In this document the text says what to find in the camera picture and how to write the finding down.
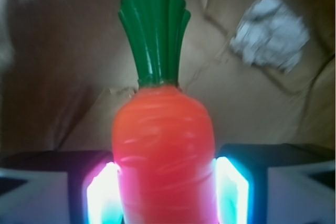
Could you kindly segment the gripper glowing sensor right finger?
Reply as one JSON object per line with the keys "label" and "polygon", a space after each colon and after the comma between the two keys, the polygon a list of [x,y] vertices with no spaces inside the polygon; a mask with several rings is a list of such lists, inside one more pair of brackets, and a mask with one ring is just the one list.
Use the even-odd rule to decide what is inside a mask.
{"label": "gripper glowing sensor right finger", "polygon": [[225,144],[219,223],[335,223],[335,152],[313,144]]}

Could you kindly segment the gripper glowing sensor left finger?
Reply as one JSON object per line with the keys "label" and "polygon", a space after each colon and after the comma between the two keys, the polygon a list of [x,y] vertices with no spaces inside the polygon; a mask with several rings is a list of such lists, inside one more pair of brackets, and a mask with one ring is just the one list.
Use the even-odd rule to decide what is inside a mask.
{"label": "gripper glowing sensor left finger", "polygon": [[123,223],[112,153],[23,152],[4,158],[1,223]]}

